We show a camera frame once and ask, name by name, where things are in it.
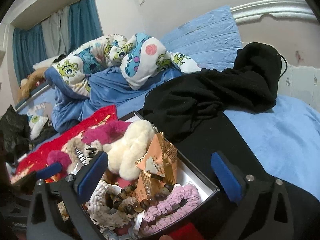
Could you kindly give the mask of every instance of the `black cord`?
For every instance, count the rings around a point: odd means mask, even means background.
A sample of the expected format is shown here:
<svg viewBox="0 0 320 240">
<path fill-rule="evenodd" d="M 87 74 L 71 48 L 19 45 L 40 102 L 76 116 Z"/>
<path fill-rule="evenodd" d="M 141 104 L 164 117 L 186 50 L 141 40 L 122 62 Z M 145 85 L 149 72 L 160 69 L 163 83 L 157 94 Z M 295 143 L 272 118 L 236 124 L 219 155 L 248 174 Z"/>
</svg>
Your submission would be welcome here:
<svg viewBox="0 0 320 240">
<path fill-rule="evenodd" d="M 281 58 L 283 58 L 284 62 L 285 62 L 285 70 L 284 72 L 280 75 L 280 77 L 282 77 L 284 75 L 284 73 L 287 71 L 288 69 L 288 63 L 287 61 L 285 60 L 284 56 L 280 55 Z"/>
</svg>

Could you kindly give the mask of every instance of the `metal screw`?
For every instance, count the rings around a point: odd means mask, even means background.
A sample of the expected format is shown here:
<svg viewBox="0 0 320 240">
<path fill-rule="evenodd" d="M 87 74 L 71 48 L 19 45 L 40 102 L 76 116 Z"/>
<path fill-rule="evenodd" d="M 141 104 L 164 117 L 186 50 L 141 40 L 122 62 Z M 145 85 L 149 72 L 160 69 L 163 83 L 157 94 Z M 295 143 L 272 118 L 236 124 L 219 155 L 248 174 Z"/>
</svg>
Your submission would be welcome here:
<svg viewBox="0 0 320 240">
<path fill-rule="evenodd" d="M 37 180 L 37 185 L 40 186 L 44 183 L 44 180 L 43 179 L 38 179 Z"/>
<path fill-rule="evenodd" d="M 248 174 L 247 176 L 245 176 L 246 177 L 246 179 L 248 180 L 248 181 L 254 181 L 254 176 L 252 176 L 252 175 L 250 175 L 250 174 Z"/>
<path fill-rule="evenodd" d="M 66 181 L 72 181 L 73 180 L 73 176 L 72 175 L 68 175 L 66 176 Z"/>
<path fill-rule="evenodd" d="M 278 185 L 282 185 L 282 184 L 283 184 L 283 182 L 282 182 L 282 180 L 281 180 L 281 179 L 276 179 L 276 184 L 278 184 Z"/>
</svg>

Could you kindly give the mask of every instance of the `snack wrapper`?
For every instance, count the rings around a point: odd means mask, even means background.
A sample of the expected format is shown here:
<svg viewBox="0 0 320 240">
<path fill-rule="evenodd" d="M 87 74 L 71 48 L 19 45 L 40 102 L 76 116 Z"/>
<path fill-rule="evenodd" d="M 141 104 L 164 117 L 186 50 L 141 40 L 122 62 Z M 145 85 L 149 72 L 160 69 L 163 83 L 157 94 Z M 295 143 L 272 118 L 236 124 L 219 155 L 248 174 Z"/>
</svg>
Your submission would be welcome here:
<svg viewBox="0 0 320 240">
<path fill-rule="evenodd" d="M 164 140 L 163 133 L 154 135 L 147 153 L 136 162 L 136 166 L 142 170 L 139 175 L 135 195 L 137 201 L 140 202 L 143 199 L 148 199 L 150 191 L 152 192 L 151 195 L 157 193 L 167 182 L 168 174 L 170 176 L 170 181 L 174 181 L 173 184 L 175 184 L 177 178 L 177 165 L 176 147 L 172 143 Z M 146 189 L 148 181 L 149 183 L 151 182 L 151 190 Z"/>
</svg>

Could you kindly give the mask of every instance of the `blue curtain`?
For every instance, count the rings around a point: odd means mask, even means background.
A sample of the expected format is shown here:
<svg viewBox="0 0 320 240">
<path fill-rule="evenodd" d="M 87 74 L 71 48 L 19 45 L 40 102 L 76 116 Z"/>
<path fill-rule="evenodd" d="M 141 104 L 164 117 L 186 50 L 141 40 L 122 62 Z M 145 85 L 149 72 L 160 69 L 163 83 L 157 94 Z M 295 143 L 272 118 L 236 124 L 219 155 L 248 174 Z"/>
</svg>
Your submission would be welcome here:
<svg viewBox="0 0 320 240">
<path fill-rule="evenodd" d="M 69 52 L 103 35 L 95 0 L 81 0 L 70 5 L 68 28 Z"/>
<path fill-rule="evenodd" d="M 18 83 L 34 70 L 32 66 L 47 59 L 41 24 L 28 31 L 15 28 L 13 32 L 13 64 Z"/>
</svg>

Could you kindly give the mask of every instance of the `human hand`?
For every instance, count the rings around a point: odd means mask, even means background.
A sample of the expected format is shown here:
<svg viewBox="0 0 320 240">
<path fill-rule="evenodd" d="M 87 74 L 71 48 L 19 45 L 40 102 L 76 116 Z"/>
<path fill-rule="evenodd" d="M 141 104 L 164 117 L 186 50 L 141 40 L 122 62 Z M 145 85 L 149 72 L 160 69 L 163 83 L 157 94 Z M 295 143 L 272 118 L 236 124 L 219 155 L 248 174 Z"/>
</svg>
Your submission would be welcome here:
<svg viewBox="0 0 320 240">
<path fill-rule="evenodd" d="M 173 240 L 172 237 L 164 235 L 159 238 L 159 240 Z"/>
</svg>

